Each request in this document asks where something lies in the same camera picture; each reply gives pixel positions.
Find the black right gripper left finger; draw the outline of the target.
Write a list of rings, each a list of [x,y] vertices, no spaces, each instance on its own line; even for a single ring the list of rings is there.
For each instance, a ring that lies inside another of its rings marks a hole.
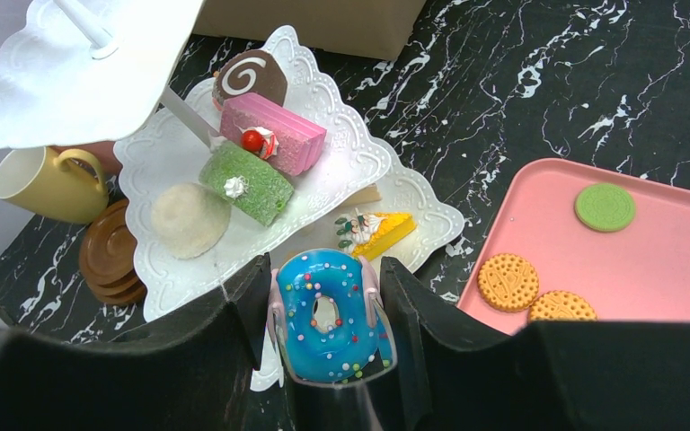
[[[240,430],[261,364],[270,258],[107,342],[0,330],[0,430]]]

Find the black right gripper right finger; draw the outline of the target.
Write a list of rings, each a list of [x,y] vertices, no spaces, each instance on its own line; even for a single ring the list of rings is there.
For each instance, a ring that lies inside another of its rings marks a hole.
[[[411,430],[690,430],[690,323],[537,321],[505,335],[381,261]]]

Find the pink serving tray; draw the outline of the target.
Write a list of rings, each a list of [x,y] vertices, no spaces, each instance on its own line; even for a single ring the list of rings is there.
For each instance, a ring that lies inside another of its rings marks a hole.
[[[612,183],[636,205],[616,233],[588,229],[574,202]],[[585,298],[603,321],[690,321],[690,190],[562,159],[540,159],[513,178],[480,260],[517,254],[543,291]]]

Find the white round cake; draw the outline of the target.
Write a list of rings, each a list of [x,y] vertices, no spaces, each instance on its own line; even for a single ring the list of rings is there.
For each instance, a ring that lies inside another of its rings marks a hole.
[[[214,190],[184,182],[154,201],[151,223],[160,243],[177,259],[194,259],[224,235],[231,205]]]

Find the blue donut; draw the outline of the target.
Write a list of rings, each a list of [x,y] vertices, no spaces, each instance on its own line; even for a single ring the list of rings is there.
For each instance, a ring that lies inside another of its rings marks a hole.
[[[364,258],[314,249],[272,278],[269,329],[296,378],[348,383],[395,363],[376,272]]]

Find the green roll cake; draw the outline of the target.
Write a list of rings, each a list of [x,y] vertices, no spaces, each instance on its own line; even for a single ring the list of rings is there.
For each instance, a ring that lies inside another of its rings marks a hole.
[[[211,156],[199,181],[258,223],[268,227],[291,199],[292,184],[256,155],[223,136],[210,141]]]

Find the white three-tier cake stand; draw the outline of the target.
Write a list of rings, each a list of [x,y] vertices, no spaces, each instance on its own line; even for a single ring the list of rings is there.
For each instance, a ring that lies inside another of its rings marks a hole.
[[[147,286],[143,307],[154,321],[223,284],[257,254],[278,259],[288,251],[331,247],[331,225],[342,203],[376,184],[373,211],[413,215],[417,229],[389,251],[409,270],[464,229],[464,218],[441,203],[429,182],[404,167],[386,141],[369,133],[362,116],[320,71],[294,28],[273,31],[264,50],[289,83],[288,110],[327,129],[319,162],[295,178],[295,194],[280,218],[264,228],[235,214],[224,238],[193,260],[170,256],[150,223],[155,198],[170,186],[194,181],[208,147],[179,118],[158,109],[160,96],[198,15],[195,1],[90,1],[115,35],[109,56],[93,48],[51,1],[30,4],[25,27],[0,48],[0,149],[79,145],[112,140],[122,162],[127,222],[137,238],[136,271]]]

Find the yellow cake slice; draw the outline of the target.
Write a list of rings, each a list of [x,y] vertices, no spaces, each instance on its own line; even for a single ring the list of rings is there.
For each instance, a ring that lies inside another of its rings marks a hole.
[[[412,233],[417,224],[409,213],[368,213],[354,209],[334,222],[337,247],[352,257],[373,260]]]

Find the pink cake slice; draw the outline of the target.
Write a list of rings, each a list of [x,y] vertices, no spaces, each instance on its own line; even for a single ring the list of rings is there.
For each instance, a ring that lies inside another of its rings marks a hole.
[[[317,163],[327,130],[249,92],[225,102],[220,134],[289,176]]]

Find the chocolate cake cube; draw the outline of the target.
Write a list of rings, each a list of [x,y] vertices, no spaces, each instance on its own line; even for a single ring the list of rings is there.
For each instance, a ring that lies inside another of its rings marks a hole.
[[[288,80],[276,59],[260,49],[234,56],[214,74],[212,101],[218,110],[236,96],[253,92],[283,106]]]

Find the tan plastic tool case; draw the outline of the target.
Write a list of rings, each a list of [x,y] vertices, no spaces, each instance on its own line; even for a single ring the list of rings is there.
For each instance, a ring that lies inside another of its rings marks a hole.
[[[291,25],[309,48],[395,60],[424,5],[424,0],[206,1],[193,32],[266,40],[278,27]]]

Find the yellow cake with cherry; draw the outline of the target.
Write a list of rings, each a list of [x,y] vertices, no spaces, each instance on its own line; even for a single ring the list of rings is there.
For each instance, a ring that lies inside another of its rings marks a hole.
[[[363,205],[377,202],[381,199],[382,196],[379,192],[377,185],[375,183],[372,183],[348,197],[340,204],[340,207],[352,207],[356,205]]]

